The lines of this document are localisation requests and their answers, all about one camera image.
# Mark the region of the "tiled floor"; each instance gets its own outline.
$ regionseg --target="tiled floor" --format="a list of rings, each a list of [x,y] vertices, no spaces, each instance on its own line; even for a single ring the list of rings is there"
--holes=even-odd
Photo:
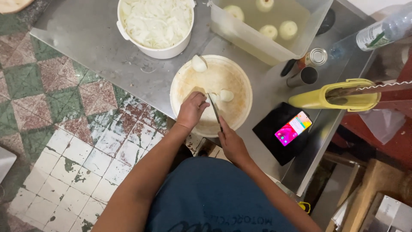
[[[28,30],[0,14],[0,145],[18,156],[1,184],[0,225],[86,232],[167,133],[166,116]],[[192,152],[201,142],[187,139]]]

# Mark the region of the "plastic bag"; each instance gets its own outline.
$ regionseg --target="plastic bag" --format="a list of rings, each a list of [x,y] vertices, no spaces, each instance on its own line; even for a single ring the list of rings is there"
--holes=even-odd
[[[359,112],[372,134],[383,145],[391,140],[405,123],[405,115],[390,109],[371,109]]]

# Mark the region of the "hand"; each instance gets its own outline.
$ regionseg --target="hand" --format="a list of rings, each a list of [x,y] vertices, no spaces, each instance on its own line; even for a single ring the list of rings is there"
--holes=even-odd
[[[237,167],[253,162],[243,139],[232,130],[222,116],[219,116],[223,132],[218,132],[223,152],[227,159]]]
[[[193,92],[180,106],[180,111],[176,124],[184,126],[192,131],[196,124],[199,122],[203,111],[210,106],[205,102],[206,97],[201,92]]]

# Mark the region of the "smartphone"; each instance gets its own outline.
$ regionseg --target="smartphone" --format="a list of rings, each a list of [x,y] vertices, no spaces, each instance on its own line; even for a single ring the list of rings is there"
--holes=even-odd
[[[308,116],[303,111],[301,111],[280,130],[278,130],[275,133],[275,136],[283,146],[286,146],[304,130],[306,130],[310,125],[312,125],[312,122],[310,121]]]

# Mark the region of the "black tablet case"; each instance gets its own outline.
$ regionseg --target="black tablet case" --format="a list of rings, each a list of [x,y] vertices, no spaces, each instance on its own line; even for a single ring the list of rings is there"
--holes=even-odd
[[[304,130],[286,146],[283,146],[275,137],[275,132],[292,120],[293,117],[301,111],[303,110],[300,108],[282,102],[253,128],[253,132],[268,148],[281,166],[289,163],[295,156],[303,151],[307,144],[309,129]]]

